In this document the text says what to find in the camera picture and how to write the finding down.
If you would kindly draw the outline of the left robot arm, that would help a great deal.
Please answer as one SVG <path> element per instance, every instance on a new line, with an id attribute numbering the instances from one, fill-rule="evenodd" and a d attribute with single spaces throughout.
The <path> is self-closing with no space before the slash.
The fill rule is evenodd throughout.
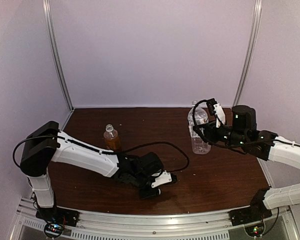
<path id="1" fill-rule="evenodd" d="M 37 205 L 51 222 L 59 221 L 62 211 L 55 206 L 48 174 L 50 162 L 77 166 L 131 184 L 140 189 L 142 199 L 159 195 L 159 186 L 172 182 L 171 174 L 153 152 L 139 157 L 101 149 L 69 136 L 59 130 L 57 122 L 49 121 L 26 138 L 19 167 L 30 180 Z"/>

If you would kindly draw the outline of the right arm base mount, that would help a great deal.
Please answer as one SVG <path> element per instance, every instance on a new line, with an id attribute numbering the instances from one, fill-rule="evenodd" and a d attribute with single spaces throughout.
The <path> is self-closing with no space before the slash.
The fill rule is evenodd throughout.
<path id="1" fill-rule="evenodd" d="M 263 200 L 270 188 L 262 188 L 257 191 L 250 205 L 229 212 L 232 226 L 244 225 L 245 232 L 249 237 L 260 238 L 265 235 L 265 219 L 272 216 L 272 211 L 265 207 Z"/>

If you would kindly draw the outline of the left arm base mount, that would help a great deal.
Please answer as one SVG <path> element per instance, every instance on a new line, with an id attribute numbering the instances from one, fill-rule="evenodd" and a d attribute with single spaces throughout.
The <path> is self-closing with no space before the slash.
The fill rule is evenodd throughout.
<path id="1" fill-rule="evenodd" d="M 56 204 L 52 208 L 40 207 L 37 198 L 34 198 L 33 206 L 36 209 L 36 218 L 45 222 L 43 233 L 48 239 L 56 239 L 65 233 L 67 227 L 76 227 L 79 212 L 58 207 Z"/>

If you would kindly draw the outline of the brown tea bottle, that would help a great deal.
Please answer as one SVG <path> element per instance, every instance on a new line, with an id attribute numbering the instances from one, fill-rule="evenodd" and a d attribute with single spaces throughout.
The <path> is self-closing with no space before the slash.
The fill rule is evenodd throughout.
<path id="1" fill-rule="evenodd" d="M 106 148 L 115 152 L 122 151 L 122 145 L 118 131 L 114 129 L 112 124 L 107 124 L 103 133 Z"/>

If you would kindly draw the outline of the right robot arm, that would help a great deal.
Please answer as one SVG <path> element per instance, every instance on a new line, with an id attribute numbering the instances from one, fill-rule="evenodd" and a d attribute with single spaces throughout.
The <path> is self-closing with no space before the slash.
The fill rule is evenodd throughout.
<path id="1" fill-rule="evenodd" d="M 190 111 L 193 131 L 206 143 L 240 154 L 249 154 L 264 161 L 292 166 L 300 170 L 300 144 L 268 130 L 257 130 L 256 111 L 247 105 L 231 109 L 232 124 L 228 125 L 222 106 L 214 99 L 205 100 L 211 122 L 197 119 L 197 102 Z M 249 220 L 258 220 L 267 210 L 300 204 L 300 183 L 260 189 L 246 210 Z"/>

